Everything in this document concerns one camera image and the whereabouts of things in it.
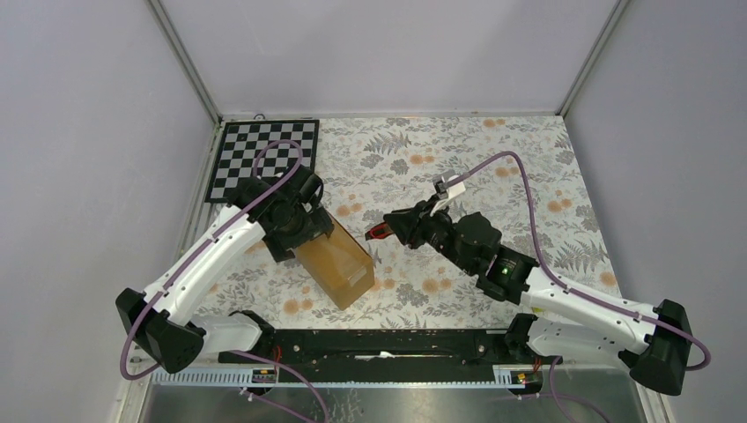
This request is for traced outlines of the red black utility knife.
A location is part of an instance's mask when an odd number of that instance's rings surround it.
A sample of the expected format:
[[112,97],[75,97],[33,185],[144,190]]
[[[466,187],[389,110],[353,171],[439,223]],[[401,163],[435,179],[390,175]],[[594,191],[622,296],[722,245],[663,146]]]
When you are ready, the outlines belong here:
[[389,227],[388,224],[383,223],[377,226],[372,227],[365,233],[365,239],[367,241],[371,240],[382,240],[388,238],[390,235],[393,234],[392,229]]

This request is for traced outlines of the brown cardboard express box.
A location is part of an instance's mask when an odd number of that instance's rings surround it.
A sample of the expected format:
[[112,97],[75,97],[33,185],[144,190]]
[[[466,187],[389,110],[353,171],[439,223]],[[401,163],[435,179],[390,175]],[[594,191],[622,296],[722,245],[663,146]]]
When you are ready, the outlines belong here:
[[329,213],[330,234],[294,250],[300,264],[340,309],[346,310],[374,286],[373,259]]

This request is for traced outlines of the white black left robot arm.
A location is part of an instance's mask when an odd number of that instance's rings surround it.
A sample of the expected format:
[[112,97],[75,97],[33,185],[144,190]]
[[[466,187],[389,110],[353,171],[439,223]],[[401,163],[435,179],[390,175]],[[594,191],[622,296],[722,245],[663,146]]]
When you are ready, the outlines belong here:
[[126,288],[118,295],[115,306],[129,342],[170,374],[211,353],[238,350],[253,362],[268,359],[274,341],[259,317],[196,311],[232,262],[257,243],[282,263],[299,247],[330,235],[322,194],[322,179],[304,166],[240,180],[206,232],[162,277],[141,292]]

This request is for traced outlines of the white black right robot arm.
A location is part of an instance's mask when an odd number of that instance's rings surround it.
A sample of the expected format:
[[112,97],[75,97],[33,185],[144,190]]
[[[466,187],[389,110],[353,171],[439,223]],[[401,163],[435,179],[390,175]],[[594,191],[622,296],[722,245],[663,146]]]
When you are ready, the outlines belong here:
[[552,278],[533,257],[502,245],[501,232],[481,213],[453,221],[432,201],[386,214],[368,240],[394,235],[410,249],[431,246],[496,301],[560,315],[557,323],[518,315],[505,340],[507,355],[526,363],[536,355],[596,362],[628,372],[638,384],[669,396],[681,394],[692,341],[684,307],[599,293],[566,278]]

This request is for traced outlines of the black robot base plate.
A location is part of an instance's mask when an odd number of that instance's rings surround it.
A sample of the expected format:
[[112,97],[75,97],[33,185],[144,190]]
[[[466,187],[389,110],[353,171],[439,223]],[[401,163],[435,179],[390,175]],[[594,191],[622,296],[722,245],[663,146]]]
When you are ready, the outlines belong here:
[[491,382],[496,366],[533,370],[552,359],[503,330],[274,330],[251,354],[312,383]]

